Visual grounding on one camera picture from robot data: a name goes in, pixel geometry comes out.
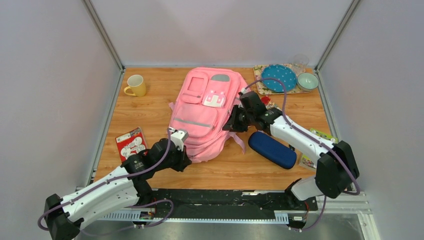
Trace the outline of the red comic book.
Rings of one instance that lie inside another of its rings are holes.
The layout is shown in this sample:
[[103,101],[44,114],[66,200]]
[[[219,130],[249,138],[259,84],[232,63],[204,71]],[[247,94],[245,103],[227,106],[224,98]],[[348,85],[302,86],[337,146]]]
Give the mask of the red comic book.
[[140,127],[117,136],[115,142],[122,163],[131,155],[138,154],[148,148],[146,138]]

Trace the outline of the pink student backpack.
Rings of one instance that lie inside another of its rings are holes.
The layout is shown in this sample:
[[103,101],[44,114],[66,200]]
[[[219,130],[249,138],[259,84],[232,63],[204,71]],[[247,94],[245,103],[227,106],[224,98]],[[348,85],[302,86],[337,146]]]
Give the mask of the pink student backpack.
[[169,105],[169,125],[187,131],[184,145],[193,163],[216,158],[229,138],[246,152],[244,141],[235,132],[223,130],[233,106],[240,104],[239,92],[245,90],[245,79],[230,69],[196,67],[188,72],[175,102]]

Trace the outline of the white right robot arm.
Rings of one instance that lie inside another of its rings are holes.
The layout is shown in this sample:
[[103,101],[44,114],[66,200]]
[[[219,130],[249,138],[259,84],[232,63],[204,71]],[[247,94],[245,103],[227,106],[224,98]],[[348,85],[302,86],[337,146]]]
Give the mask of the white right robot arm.
[[347,188],[355,185],[354,195],[360,193],[357,167],[351,146],[341,140],[326,140],[291,120],[278,108],[266,108],[254,91],[241,93],[240,104],[234,105],[224,131],[242,133],[254,126],[257,130],[281,139],[306,154],[316,164],[315,176],[298,179],[286,188],[285,203],[293,210],[299,209],[306,199],[325,196],[337,198],[348,194]]

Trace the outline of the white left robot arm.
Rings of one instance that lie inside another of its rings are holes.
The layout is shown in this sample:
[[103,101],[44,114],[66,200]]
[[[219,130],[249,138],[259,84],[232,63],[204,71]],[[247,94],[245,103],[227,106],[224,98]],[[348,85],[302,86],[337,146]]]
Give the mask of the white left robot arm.
[[71,240],[98,220],[122,208],[156,207],[147,180],[158,171],[182,172],[191,164],[184,139],[174,135],[162,138],[152,148],[130,155],[102,179],[69,195],[57,194],[45,200],[44,213],[37,220],[40,229],[53,240]]

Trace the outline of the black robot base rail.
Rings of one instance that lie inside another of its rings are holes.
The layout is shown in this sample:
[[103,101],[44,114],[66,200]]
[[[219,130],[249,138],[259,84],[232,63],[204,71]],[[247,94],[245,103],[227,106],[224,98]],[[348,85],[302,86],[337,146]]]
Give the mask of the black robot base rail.
[[163,218],[172,210],[172,219],[271,220],[278,211],[316,211],[316,199],[290,200],[282,190],[212,190],[165,189],[153,190],[140,205],[170,200],[154,206],[154,217]]

